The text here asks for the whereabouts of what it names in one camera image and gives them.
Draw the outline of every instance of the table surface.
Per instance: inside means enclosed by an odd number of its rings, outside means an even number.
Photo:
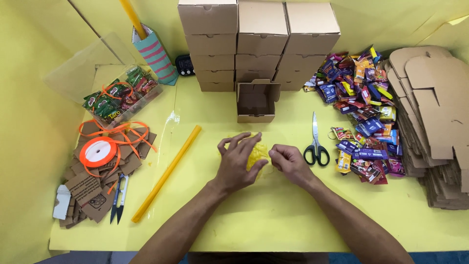
[[[312,113],[316,111],[319,141],[331,154],[331,164],[312,171],[333,191],[361,209],[407,251],[469,249],[469,211],[429,208],[417,179],[388,177],[388,185],[362,183],[358,176],[334,171],[336,140],[330,127],[351,127],[332,106],[314,93],[282,92],[275,103],[276,117],[269,124],[238,124],[235,93],[203,93],[195,77],[179,77],[175,86],[140,111],[133,121],[148,124],[158,136],[158,148],[130,177],[121,222],[109,224],[110,213],[99,223],[85,220],[71,229],[55,221],[51,250],[137,251],[155,231],[212,179],[222,138],[240,132],[263,133],[262,143],[297,146],[312,142]],[[130,221],[166,167],[176,156],[195,125],[197,139],[176,166],[140,223]],[[224,201],[209,219],[191,251],[349,251],[315,201],[289,183],[268,164],[259,180]]]

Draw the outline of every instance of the pink stripe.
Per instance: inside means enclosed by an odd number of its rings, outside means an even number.
[[[168,75],[166,75],[166,76],[164,76],[164,77],[161,77],[161,78],[158,77],[158,79],[162,79],[162,80],[163,80],[163,79],[166,79],[166,78],[168,78],[169,76],[173,75],[173,73],[174,73],[174,70],[173,70],[170,74],[168,74]]]
[[[167,55],[166,55],[166,53],[165,53],[161,58],[159,58],[159,59],[157,59],[157,60],[155,60],[155,61],[149,62],[148,65],[153,65],[153,64],[155,64],[155,63],[158,63],[158,62],[164,60],[164,58],[166,58],[166,57],[167,57]]]
[[[148,47],[144,47],[143,49],[139,50],[139,52],[147,52],[151,49],[153,49],[154,47],[156,47],[156,45],[158,45],[159,41],[156,41],[155,43],[151,44],[150,46]]]
[[[159,68],[155,73],[159,73],[160,71],[168,68],[169,66],[171,66],[171,63],[166,64],[166,66],[164,66],[163,68]]]
[[[153,56],[155,56],[155,55],[160,54],[162,51],[163,51],[163,46],[159,47],[159,49],[157,49],[155,52],[152,52],[152,53],[150,53],[150,54],[144,56],[144,59],[149,59],[149,58],[151,58],[151,57],[153,57]]]

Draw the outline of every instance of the ribbon spool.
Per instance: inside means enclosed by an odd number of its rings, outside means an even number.
[[[88,141],[80,151],[80,162],[86,167],[97,168],[109,163],[117,152],[117,144],[109,137],[97,137]]]

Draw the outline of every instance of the clear plastic container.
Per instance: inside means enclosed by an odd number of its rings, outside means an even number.
[[[84,97],[102,91],[103,85],[107,87],[116,78],[125,81],[127,79],[125,73],[133,67],[135,67],[135,58],[116,33],[112,32],[77,52],[72,58],[51,71],[44,77],[44,82],[52,90],[82,105]],[[157,80],[153,71],[150,70],[149,73]],[[104,128],[114,128],[121,122],[131,119],[162,92],[163,89],[157,84],[148,94],[110,124],[95,115],[93,116]]]

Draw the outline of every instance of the hand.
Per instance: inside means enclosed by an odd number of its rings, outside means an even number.
[[[269,156],[275,168],[303,189],[316,179],[297,147],[275,144],[269,151]]]
[[[250,135],[250,132],[241,133],[233,138],[223,139],[218,144],[221,164],[213,182],[223,192],[231,194],[253,184],[259,171],[268,163],[268,160],[258,160],[250,171],[246,171],[248,157],[255,144],[261,141],[262,133],[247,138]],[[225,148],[227,143],[230,143],[228,149]]]

